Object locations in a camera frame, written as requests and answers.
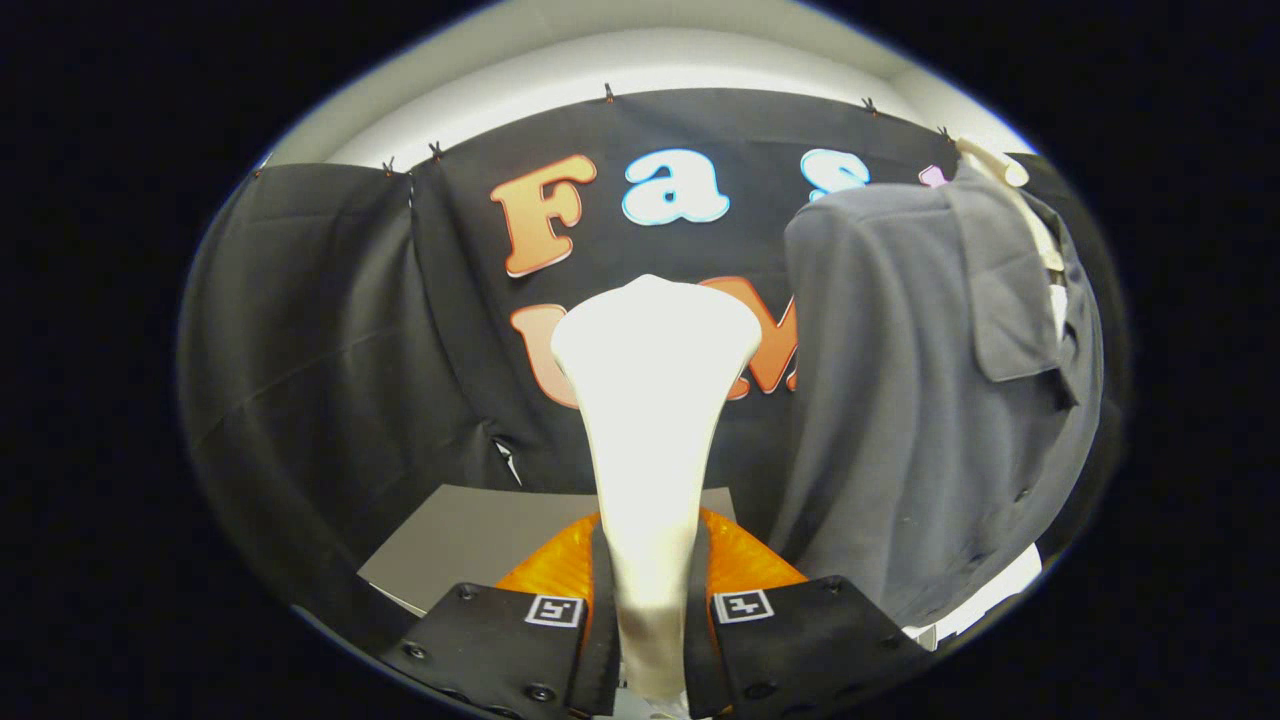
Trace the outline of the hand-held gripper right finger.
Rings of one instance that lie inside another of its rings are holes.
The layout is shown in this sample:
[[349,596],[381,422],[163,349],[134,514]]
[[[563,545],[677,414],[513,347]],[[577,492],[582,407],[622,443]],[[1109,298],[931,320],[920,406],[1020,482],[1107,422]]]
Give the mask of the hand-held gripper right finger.
[[700,509],[684,671],[695,719],[836,719],[918,676],[932,653],[847,578],[809,579]]

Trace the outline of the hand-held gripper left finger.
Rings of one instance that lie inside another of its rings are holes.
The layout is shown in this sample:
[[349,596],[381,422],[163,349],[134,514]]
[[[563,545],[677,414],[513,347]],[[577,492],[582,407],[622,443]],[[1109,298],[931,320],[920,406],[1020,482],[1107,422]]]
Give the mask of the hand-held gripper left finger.
[[453,584],[380,660],[476,717],[612,715],[620,632],[600,515],[568,524],[495,585]]

